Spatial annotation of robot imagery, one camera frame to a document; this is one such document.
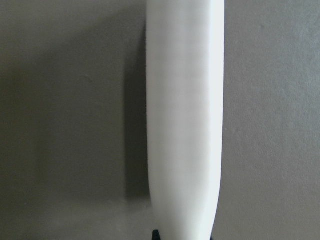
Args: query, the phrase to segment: white rod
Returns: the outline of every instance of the white rod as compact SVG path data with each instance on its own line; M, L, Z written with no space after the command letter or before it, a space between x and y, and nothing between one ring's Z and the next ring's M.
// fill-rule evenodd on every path
M161 240L209 240L221 179L224 1L147 0L148 171Z

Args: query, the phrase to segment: white object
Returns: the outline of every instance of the white object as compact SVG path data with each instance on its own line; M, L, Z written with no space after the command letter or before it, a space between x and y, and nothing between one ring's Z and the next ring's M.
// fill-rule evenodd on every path
M161 240L209 240L221 178L224 1L148 0L148 171Z

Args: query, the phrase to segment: gray background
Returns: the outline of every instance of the gray background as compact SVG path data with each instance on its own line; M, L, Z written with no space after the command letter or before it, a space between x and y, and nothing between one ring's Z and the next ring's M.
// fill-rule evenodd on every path
M0 2L0 239L148 240L144 0ZM320 4L227 0L215 240L320 239Z

